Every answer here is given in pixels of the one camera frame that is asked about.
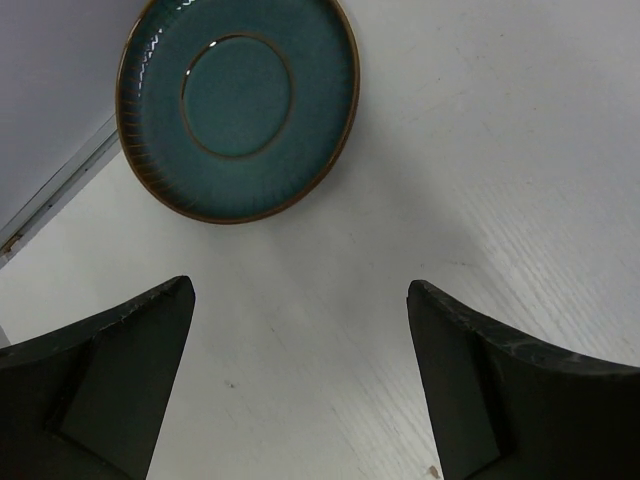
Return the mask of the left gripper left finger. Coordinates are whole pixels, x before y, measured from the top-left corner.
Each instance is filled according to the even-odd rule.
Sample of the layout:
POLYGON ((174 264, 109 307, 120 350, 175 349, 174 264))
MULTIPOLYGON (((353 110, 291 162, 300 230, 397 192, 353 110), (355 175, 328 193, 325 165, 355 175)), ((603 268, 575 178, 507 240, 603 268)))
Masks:
POLYGON ((193 312, 177 276, 2 348, 2 478, 146 478, 193 312))

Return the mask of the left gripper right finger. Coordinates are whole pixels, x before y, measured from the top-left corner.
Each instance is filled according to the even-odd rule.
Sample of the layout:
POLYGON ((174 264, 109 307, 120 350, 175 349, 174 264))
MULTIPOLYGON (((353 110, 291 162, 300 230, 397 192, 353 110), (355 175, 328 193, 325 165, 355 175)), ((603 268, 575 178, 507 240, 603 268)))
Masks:
POLYGON ((424 280, 408 318, 447 479, 635 479, 639 371, 501 323, 424 280))

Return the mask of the dark teal round plate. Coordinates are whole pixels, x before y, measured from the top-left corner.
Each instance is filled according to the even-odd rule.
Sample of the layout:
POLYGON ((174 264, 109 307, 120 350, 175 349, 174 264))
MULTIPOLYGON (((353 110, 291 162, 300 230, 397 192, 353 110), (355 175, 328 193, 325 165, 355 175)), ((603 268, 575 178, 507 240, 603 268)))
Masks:
POLYGON ((116 122, 156 200, 241 224, 325 178, 359 93, 357 43, 336 1, 151 1, 121 56, 116 122))

